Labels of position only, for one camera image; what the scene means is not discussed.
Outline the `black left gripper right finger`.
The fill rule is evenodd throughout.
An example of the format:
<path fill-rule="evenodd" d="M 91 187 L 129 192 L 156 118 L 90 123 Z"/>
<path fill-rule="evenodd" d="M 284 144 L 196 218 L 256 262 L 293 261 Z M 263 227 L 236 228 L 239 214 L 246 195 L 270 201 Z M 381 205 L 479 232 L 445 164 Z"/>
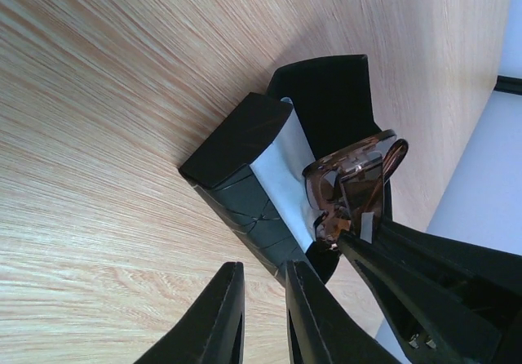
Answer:
<path fill-rule="evenodd" d="M 302 261 L 286 264 L 287 335 L 292 363 L 397 363 L 360 328 Z"/>

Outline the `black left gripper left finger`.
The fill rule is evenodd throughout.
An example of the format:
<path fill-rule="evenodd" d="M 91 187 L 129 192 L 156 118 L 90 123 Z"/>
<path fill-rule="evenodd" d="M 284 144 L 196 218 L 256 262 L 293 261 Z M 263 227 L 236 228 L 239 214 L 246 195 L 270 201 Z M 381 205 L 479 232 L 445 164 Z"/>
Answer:
<path fill-rule="evenodd" d="M 175 326 L 138 363 L 242 363 L 245 278 L 241 262 L 226 262 Z"/>

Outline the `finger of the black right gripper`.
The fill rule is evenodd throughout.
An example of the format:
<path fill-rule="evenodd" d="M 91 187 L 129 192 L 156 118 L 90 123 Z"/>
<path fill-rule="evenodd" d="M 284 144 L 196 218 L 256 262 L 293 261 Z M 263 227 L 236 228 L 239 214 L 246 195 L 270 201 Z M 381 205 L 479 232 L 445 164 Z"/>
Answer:
<path fill-rule="evenodd" d="M 339 250 L 372 291 L 412 363 L 519 363 L 521 257 L 389 219 Z"/>

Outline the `brown translucent sunglasses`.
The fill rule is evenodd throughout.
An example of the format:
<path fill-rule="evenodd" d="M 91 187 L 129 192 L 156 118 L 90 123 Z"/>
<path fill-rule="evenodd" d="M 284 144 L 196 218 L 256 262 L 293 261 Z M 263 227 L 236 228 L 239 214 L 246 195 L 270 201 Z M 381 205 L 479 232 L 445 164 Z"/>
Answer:
<path fill-rule="evenodd" d="M 342 233 L 373 241 L 385 207 L 385 185 L 403 162 L 409 143 L 381 131 L 335 151 L 303 169 L 316 241 L 334 249 Z"/>

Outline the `light blue cleaning cloth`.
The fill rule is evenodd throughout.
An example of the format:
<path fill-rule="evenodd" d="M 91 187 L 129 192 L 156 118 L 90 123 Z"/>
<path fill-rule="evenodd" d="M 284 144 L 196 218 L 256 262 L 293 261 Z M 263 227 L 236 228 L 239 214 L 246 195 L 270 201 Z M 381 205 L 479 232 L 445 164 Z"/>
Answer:
<path fill-rule="evenodd" d="M 292 99 L 284 97 L 275 107 L 281 111 L 250 133 L 256 148 L 250 168 L 299 248 L 307 251 L 315 241 L 318 212 L 307 199 L 303 169 L 315 158 Z"/>

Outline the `black glasses case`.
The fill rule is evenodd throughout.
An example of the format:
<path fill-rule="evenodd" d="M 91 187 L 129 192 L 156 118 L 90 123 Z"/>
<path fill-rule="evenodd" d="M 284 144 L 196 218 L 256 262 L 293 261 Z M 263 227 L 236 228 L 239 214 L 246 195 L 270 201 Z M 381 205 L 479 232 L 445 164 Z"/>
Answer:
<path fill-rule="evenodd" d="M 303 60 L 248 94 L 179 173 L 278 282 L 290 260 L 327 282 L 339 254 L 316 243 L 303 170 L 378 130 L 366 55 Z"/>

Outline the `black enclosure frame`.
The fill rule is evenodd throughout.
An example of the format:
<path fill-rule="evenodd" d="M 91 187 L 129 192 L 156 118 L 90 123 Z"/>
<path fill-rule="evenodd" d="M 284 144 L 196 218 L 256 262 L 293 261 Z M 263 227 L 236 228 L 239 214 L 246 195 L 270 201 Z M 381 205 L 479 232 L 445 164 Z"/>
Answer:
<path fill-rule="evenodd" d="M 498 75 L 494 91 L 522 95 L 522 79 Z"/>

